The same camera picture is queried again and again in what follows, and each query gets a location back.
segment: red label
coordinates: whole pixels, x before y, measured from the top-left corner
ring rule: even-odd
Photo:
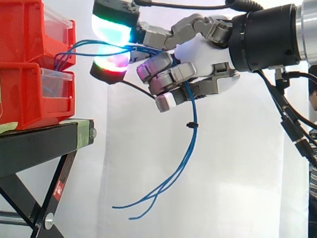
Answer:
[[[60,201],[61,195],[63,194],[63,191],[64,191],[64,187],[65,185],[61,181],[57,182],[56,187],[54,189],[54,193],[53,193],[53,196],[54,198],[56,198],[57,201]]]

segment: person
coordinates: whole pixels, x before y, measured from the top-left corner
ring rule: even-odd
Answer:
[[[311,66],[309,73],[317,76],[317,65]],[[311,80],[308,83],[309,102],[317,112],[317,85]],[[310,136],[317,141],[317,130],[311,130]],[[317,147],[310,142],[317,158]],[[317,238],[317,168],[310,167],[310,194],[309,194],[309,238]]]

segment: white backdrop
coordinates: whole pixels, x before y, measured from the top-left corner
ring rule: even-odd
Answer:
[[[78,40],[95,37],[93,0],[44,2],[76,21]],[[271,7],[290,1],[258,2]],[[168,28],[191,13],[142,8],[142,19]],[[78,58],[73,68],[76,117],[94,119],[98,137],[94,145],[78,152],[57,210],[56,224],[66,238],[307,237],[307,163],[285,137],[261,79],[251,74],[242,74],[223,95],[197,102],[200,128],[193,157],[180,180],[159,197],[147,216],[127,220],[148,204],[113,211],[112,205],[138,200],[176,169],[191,138],[185,126],[192,120],[191,105],[160,114],[153,101],[125,85],[111,86],[108,98],[108,87],[89,75],[91,63],[92,59]],[[126,80],[141,86],[133,68]],[[308,115],[306,81],[292,84],[291,101]],[[40,203],[56,165],[52,161],[20,174]],[[0,200],[0,210],[7,208]],[[26,228],[0,226],[1,238],[29,234]]]
[[[141,12],[143,20],[165,28],[193,13],[155,7]],[[299,68],[307,71],[306,64]],[[126,80],[142,86],[133,68]],[[307,82],[292,84],[287,95],[307,116]],[[285,136],[262,80],[243,73],[231,90],[197,105],[198,142],[187,169],[149,214],[132,222],[128,218],[149,203],[119,211],[111,206],[137,201],[174,172],[191,139],[185,126],[191,105],[160,114],[146,96],[125,85],[110,87],[99,237],[306,238],[308,164]]]

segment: green light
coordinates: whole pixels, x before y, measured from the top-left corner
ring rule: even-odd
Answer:
[[[101,40],[116,46],[125,46],[130,41],[131,28],[92,16],[93,31]]]

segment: cable tie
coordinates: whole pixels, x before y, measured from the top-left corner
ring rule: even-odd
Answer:
[[[194,128],[198,128],[198,127],[199,127],[199,124],[194,123],[194,122],[189,122],[189,123],[187,123],[186,126],[187,126],[188,128],[194,129]]]

